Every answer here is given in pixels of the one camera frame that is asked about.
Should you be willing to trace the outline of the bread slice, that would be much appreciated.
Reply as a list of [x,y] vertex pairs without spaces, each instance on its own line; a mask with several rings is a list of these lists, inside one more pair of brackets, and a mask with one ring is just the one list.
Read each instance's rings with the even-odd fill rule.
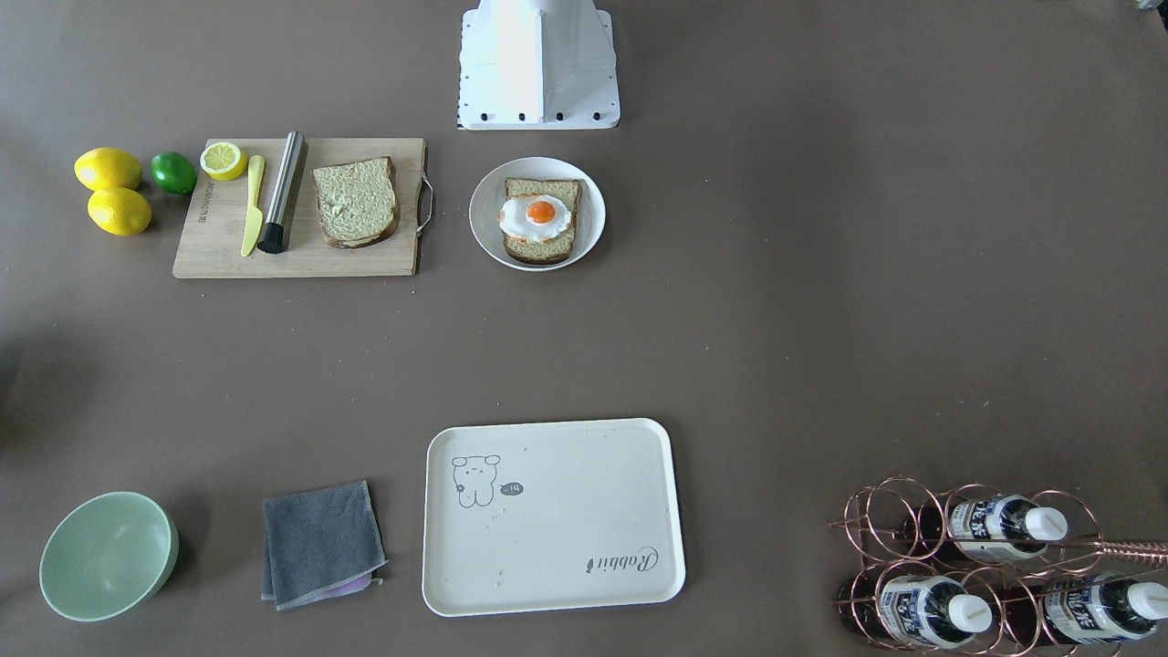
[[566,233],[545,243],[521,243],[502,234],[505,250],[514,260],[527,263],[527,265],[555,265],[566,260],[573,250],[577,224],[579,224],[579,200],[580,181],[568,180],[538,180],[527,178],[505,179],[505,200],[520,194],[549,194],[563,201],[573,212],[572,226]]
[[391,157],[338,162],[310,171],[317,191],[318,224],[327,245],[366,248],[398,228]]

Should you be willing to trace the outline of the cream rabbit tray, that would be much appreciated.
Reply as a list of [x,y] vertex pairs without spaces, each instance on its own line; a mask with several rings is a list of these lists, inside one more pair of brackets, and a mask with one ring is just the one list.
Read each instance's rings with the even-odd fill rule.
[[669,601],[672,442],[647,417],[454,427],[427,449],[422,599],[443,617]]

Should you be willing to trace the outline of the fried egg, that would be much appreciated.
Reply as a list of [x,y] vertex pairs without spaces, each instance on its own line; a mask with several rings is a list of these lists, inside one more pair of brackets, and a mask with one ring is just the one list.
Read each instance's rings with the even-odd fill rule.
[[505,200],[498,224],[505,236],[521,243],[545,243],[568,231],[573,212],[549,194],[520,194]]

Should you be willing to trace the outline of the white plate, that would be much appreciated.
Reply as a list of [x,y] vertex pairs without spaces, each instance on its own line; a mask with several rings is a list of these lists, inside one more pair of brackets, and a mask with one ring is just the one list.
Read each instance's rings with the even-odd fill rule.
[[[555,265],[526,265],[506,254],[505,238],[498,224],[498,210],[505,205],[505,182],[509,178],[538,180],[579,180],[579,228],[570,256]],[[517,161],[501,162],[492,170],[473,192],[468,208],[470,227],[479,245],[501,265],[523,271],[551,271],[571,267],[597,244],[604,231],[609,209],[602,191],[588,174],[572,162],[551,157],[524,157]]]

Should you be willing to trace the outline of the steel muddler black tip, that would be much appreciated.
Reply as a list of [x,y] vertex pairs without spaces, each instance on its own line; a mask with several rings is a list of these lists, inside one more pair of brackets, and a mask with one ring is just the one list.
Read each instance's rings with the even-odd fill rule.
[[287,250],[288,224],[292,224],[297,187],[307,157],[308,141],[300,130],[292,130],[287,134],[281,162],[276,172],[274,195],[267,205],[266,220],[260,224],[257,248],[263,253],[274,255]]

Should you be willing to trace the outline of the grey folded cloth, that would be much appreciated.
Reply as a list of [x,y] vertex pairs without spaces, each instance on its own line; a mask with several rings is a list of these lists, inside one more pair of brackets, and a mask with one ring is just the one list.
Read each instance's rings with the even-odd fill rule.
[[263,502],[260,599],[276,610],[363,592],[388,563],[367,480]]

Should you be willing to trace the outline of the wooden cutting board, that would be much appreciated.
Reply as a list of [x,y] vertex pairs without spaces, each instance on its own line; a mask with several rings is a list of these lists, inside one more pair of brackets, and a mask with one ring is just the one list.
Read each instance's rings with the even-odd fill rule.
[[[245,233],[246,177],[218,182],[199,174],[186,224],[172,263],[180,279],[274,277],[396,277],[411,276],[418,267],[418,224],[433,213],[433,201],[422,199],[427,145],[422,138],[307,138],[297,178],[296,199],[288,201],[287,250],[269,255],[255,250],[242,256]],[[318,167],[366,161],[388,155],[392,161],[399,220],[392,236],[375,245],[338,249],[327,245],[318,224]]]

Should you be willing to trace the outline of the yellow plastic knife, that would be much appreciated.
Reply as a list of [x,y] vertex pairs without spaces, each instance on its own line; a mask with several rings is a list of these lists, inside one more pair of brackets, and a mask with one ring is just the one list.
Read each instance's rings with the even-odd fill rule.
[[266,158],[258,154],[249,157],[246,159],[245,231],[243,231],[239,245],[242,257],[250,256],[255,250],[264,222],[263,212],[259,208],[264,174],[266,174]]

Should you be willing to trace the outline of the half lemon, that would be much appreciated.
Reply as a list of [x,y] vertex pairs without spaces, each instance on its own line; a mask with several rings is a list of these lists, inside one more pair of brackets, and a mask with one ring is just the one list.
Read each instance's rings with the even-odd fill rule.
[[201,170],[216,182],[230,182],[246,172],[245,150],[232,141],[213,141],[199,159]]

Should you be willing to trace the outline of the green lime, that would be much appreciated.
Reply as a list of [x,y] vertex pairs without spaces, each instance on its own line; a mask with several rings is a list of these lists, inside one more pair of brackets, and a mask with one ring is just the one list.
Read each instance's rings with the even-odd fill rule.
[[193,162],[179,152],[164,152],[151,158],[150,174],[160,191],[176,195],[192,195],[199,179]]

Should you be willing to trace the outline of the dark drink bottle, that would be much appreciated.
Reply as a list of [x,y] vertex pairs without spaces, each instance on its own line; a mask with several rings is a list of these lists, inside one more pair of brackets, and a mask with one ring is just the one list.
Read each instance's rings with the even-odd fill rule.
[[848,631],[905,649],[955,649],[996,623],[987,601],[939,575],[860,575],[839,588],[836,611]]
[[910,556],[937,558],[948,565],[1018,563],[1047,552],[1068,537],[1068,517],[1022,495],[958,498],[923,505],[901,524],[896,537]]
[[1167,617],[1167,589],[1136,579],[1068,579],[1000,594],[1006,627],[1029,646],[1075,646],[1147,639]]

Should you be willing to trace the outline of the dark drink bottle upper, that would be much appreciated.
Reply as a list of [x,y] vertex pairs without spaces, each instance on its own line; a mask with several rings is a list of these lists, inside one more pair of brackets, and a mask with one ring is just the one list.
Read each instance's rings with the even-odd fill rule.
[[901,524],[896,537],[910,556],[937,558],[948,565],[1018,563],[1047,552],[1068,537],[1068,517],[1022,495],[958,498],[923,505]]

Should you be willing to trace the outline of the yellow lemon lower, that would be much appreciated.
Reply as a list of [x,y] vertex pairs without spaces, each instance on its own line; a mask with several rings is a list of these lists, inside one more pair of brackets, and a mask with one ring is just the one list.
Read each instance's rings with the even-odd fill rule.
[[150,201],[141,193],[121,187],[95,191],[86,210],[93,224],[112,235],[138,235],[151,223]]

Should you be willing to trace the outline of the yellow lemon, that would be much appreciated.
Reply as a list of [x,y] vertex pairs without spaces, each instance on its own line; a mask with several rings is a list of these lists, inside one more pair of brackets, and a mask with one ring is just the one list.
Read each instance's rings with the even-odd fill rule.
[[117,147],[96,147],[75,160],[75,177],[88,191],[111,191],[125,188],[137,191],[142,182],[141,162],[128,152]]
[[141,193],[121,187],[95,191],[86,210],[93,224],[112,235],[138,235],[151,223],[150,201]]

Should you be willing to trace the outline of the yellow lemon upper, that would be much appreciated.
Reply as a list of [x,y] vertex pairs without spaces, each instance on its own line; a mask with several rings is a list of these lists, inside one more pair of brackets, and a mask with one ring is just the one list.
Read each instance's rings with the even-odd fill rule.
[[125,188],[137,191],[142,182],[141,162],[128,152],[117,147],[96,147],[75,160],[75,177],[88,191],[111,191]]

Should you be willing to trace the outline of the green bowl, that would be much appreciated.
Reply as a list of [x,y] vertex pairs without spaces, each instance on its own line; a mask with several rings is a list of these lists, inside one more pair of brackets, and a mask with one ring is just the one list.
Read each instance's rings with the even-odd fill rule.
[[97,495],[71,511],[47,540],[40,589],[60,616],[103,622],[162,589],[178,549],[171,513],[150,496]]

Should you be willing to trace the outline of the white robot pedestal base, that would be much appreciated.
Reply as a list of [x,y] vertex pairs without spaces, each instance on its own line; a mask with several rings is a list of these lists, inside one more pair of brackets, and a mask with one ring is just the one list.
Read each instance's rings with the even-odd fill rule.
[[612,18],[592,1],[480,1],[463,13],[459,65],[459,129],[621,122]]

